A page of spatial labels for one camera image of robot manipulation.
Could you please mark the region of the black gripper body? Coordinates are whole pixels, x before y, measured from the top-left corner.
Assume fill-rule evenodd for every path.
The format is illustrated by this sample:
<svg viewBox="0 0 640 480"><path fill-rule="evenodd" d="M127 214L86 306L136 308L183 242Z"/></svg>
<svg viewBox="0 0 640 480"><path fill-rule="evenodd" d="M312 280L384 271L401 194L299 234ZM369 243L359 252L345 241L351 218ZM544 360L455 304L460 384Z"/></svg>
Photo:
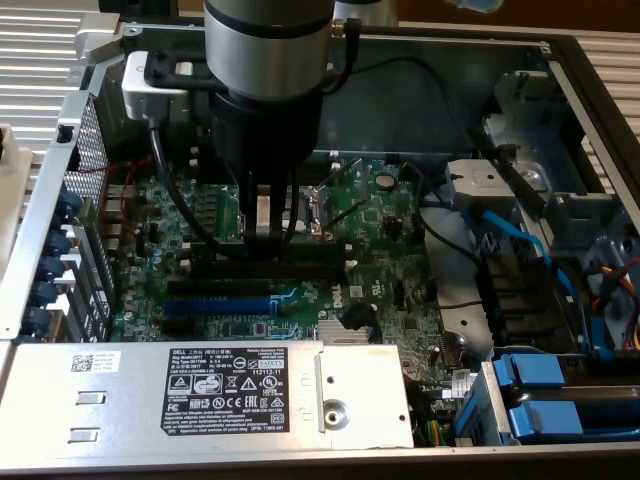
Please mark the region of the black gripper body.
<svg viewBox="0 0 640 480"><path fill-rule="evenodd" d="M215 145L241 188L283 182L308 158L318 141L322 104L319 91L283 101L211 96Z"/></svg>

